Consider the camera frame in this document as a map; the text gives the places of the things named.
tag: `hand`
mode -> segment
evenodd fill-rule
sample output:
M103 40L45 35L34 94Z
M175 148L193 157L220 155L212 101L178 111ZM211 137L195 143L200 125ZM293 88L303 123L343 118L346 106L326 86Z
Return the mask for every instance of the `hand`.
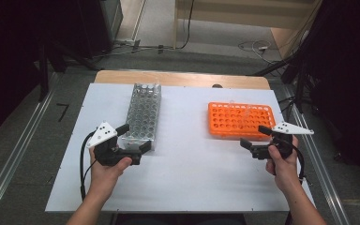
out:
M90 163L95 161L94 148L89 149ZM87 196L94 196L104 203L113 194L113 188L118 181L118 177L124 173L124 170L130 165L131 158L122 158L115 166L102 166L98 161L91 169L91 183Z
M292 144L297 147L298 140L292 138ZM300 185L297 175L297 153L293 149L290 156L283 159L274 145L268 147L271 159L267 160L265 169L276 178L277 187L284 193L291 191L294 186Z

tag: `table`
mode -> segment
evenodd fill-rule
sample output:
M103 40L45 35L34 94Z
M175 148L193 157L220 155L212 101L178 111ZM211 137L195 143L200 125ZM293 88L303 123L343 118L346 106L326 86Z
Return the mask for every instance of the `table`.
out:
M283 58L292 53L314 21L322 0L198 0L192 20L271 27ZM176 48L177 20L188 20L192 0L176 0L173 47Z
M47 212L72 212L81 203L79 152L84 137L102 120L126 120L134 83L162 85L156 150L121 176L103 211L122 213L288 211L265 161L251 157L239 141L207 132L212 100L270 105L282 115L265 78L154 71L100 71L89 86L57 174ZM224 88L209 88L219 83ZM89 165L85 154L84 168ZM85 185L89 187L88 176ZM304 189L312 200L308 186Z

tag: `forearm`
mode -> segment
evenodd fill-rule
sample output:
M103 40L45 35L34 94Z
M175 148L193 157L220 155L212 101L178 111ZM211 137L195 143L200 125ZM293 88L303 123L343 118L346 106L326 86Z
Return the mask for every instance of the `forearm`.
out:
M291 210L293 224L326 224L302 186L295 184L284 194Z
M86 195L80 207L72 215L67 225L90 225L96 224L98 215L104 205L104 201L94 198L92 195Z

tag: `orange rack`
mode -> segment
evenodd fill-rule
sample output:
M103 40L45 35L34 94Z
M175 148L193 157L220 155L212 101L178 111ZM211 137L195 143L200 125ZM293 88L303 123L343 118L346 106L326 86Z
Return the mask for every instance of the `orange rack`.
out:
M209 132L221 137L268 141L270 137L259 132L258 127L276 125L271 107L266 105L210 102L208 112Z

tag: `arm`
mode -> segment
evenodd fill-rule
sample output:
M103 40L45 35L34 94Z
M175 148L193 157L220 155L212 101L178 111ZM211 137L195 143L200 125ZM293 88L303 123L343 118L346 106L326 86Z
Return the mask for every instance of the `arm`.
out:
M293 136L293 145L298 141ZM309 200L297 176L297 153L283 159L274 145L268 147L272 159L267 161L266 170L276 178L277 187L284 194L291 210L293 224L326 224L318 210Z
M93 148L89 149L91 163L95 161L93 150ZM112 195L118 177L122 175L130 163L129 157L123 158L113 167L101 166L100 163L96 162L91 169L92 180L89 191L67 225L96 224L100 210Z

